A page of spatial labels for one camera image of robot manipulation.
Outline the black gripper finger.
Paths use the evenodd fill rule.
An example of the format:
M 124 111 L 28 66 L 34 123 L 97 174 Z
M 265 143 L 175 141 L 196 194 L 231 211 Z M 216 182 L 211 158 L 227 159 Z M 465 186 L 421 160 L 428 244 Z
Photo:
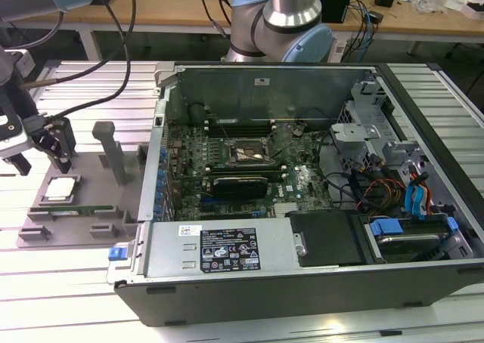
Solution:
M 22 153 L 15 154 L 13 156 L 9 156 L 6 159 L 6 162 L 12 164 L 16 170 L 20 173 L 22 176 L 27 176 L 32 168 L 31 164 L 29 161 L 23 156 Z
M 32 139 L 35 148 L 47 154 L 56 169 L 60 172 L 68 172 L 71 169 L 76 139 L 67 117 L 36 126 L 32 131 Z

